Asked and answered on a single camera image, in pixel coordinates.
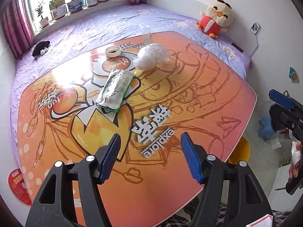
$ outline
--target bed sheet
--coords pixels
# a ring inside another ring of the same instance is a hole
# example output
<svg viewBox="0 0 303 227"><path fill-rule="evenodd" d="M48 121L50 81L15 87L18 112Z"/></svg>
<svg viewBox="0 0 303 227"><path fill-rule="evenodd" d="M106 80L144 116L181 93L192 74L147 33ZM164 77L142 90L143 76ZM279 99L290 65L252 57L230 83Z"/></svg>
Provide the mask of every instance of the bed sheet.
<svg viewBox="0 0 303 227"><path fill-rule="evenodd" d="M32 57L32 48L17 62L16 77L12 87L11 135L12 147L20 166L18 151L18 111L22 92L44 73L59 64L99 46L142 34L144 27L151 32L178 32L216 55L243 79L251 59L240 53L232 40L220 35L217 40L205 35L196 27L196 20L177 15L166 9L141 4L123 5L98 11L43 38L49 40L49 51L42 57Z"/></svg>

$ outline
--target table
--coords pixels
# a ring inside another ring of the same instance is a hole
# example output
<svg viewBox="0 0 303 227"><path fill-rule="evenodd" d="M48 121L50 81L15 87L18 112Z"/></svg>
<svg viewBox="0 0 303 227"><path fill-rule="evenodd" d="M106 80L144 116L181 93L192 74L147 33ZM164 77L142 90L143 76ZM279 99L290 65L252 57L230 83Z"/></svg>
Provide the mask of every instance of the table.
<svg viewBox="0 0 303 227"><path fill-rule="evenodd" d="M22 94L19 155L34 199L58 160L79 162L107 145L114 133L122 144L113 172L99 186L114 227L152 227L167 219L202 189L191 177L180 146L188 132L208 153L226 160L256 103L252 88L216 56L175 33L152 34L172 53L151 71L134 69L142 36L81 54L47 72ZM112 59L105 49L119 45ZM136 72L118 114L98 111L98 97L112 69ZM78 222L84 224L77 183Z"/></svg>

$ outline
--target green and white package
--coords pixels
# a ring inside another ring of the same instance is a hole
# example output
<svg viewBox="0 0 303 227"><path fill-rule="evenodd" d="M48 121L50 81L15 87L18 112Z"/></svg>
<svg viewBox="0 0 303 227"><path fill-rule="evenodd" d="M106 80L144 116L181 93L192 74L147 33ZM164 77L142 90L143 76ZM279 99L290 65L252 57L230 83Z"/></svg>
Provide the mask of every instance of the green and white package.
<svg viewBox="0 0 303 227"><path fill-rule="evenodd" d="M134 75L135 72L127 70L112 70L95 105L117 113Z"/></svg>

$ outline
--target finger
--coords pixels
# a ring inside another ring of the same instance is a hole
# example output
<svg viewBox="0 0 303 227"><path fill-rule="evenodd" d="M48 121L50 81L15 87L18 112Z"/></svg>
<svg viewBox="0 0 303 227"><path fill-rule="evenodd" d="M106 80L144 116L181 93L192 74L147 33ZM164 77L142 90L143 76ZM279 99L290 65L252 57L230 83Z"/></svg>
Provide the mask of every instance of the finger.
<svg viewBox="0 0 303 227"><path fill-rule="evenodd" d="M299 169L297 167L295 167L293 170L294 177L298 177L298 174L299 174Z"/></svg>
<svg viewBox="0 0 303 227"><path fill-rule="evenodd" d="M289 178L292 179L294 166L291 165L289 168Z"/></svg>
<svg viewBox="0 0 303 227"><path fill-rule="evenodd" d="M302 142L298 141L296 145L296 149L300 150L301 146L302 146Z"/></svg>

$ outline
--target yellow plastic bucket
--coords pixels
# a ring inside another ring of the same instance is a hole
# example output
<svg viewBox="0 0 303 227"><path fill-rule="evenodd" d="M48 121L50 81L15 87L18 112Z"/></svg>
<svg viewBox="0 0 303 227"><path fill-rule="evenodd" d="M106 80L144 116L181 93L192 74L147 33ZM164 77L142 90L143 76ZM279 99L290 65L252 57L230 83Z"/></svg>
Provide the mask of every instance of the yellow plastic bucket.
<svg viewBox="0 0 303 227"><path fill-rule="evenodd" d="M248 141L242 136L238 142L236 148L227 159L227 163L237 164L240 160L248 162L250 154L250 145Z"/></svg>

